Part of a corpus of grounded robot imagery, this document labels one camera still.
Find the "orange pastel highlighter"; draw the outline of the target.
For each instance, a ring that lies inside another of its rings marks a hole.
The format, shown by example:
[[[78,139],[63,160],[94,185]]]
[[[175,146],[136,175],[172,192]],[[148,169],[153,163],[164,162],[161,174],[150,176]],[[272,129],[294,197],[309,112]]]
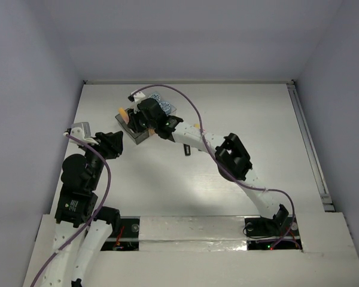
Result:
[[[118,109],[118,114],[121,116],[122,120],[123,120],[126,124],[129,123],[129,120],[130,120],[130,119],[129,119],[129,115],[128,115],[128,113],[126,112],[125,109],[119,108],[119,109]]]

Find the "blue white slime jar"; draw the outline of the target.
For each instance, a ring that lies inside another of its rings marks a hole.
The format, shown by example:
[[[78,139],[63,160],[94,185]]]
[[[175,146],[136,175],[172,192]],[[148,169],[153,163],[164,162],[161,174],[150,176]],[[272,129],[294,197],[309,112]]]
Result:
[[[162,97],[158,92],[151,93],[149,98],[154,99],[156,102],[160,103],[162,101]]]

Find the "blue cap black highlighter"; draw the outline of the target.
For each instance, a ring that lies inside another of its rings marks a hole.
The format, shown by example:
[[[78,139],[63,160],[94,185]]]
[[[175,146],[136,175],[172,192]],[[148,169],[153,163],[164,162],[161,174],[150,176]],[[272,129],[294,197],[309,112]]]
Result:
[[[191,156],[191,147],[190,145],[184,144],[184,154],[185,156]]]

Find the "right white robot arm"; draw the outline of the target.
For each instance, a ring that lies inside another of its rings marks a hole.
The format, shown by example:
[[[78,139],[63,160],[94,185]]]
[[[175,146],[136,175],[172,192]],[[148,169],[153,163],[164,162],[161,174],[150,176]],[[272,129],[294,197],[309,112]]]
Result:
[[[182,118],[166,113],[152,98],[143,99],[125,111],[120,109],[119,113],[134,133],[153,130],[162,139],[208,153],[217,164],[220,175],[240,186],[254,203],[269,234],[278,234],[285,228],[284,220],[289,215],[287,208],[259,181],[251,157],[236,134],[219,136],[204,132]]]

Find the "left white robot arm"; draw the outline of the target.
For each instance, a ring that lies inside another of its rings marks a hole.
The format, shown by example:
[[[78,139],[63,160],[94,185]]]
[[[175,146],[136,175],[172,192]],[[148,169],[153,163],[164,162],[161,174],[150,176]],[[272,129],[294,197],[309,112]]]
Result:
[[[84,154],[63,161],[51,254],[31,286],[85,286],[106,239],[120,231],[119,210],[104,203],[111,187],[108,160],[122,154],[123,132],[91,137],[72,127],[64,136]]]

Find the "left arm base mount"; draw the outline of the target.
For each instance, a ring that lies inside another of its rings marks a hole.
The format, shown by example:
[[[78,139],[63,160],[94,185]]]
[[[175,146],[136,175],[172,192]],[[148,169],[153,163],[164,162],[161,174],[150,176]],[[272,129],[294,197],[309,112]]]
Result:
[[[121,217],[120,228],[112,233],[101,247],[101,251],[138,251],[140,217]]]

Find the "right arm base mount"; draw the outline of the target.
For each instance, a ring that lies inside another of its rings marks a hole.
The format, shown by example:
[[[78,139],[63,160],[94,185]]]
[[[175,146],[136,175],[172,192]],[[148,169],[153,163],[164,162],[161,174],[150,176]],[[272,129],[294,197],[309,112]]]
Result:
[[[282,204],[272,219],[245,218],[242,233],[249,251],[302,250],[297,219]]]

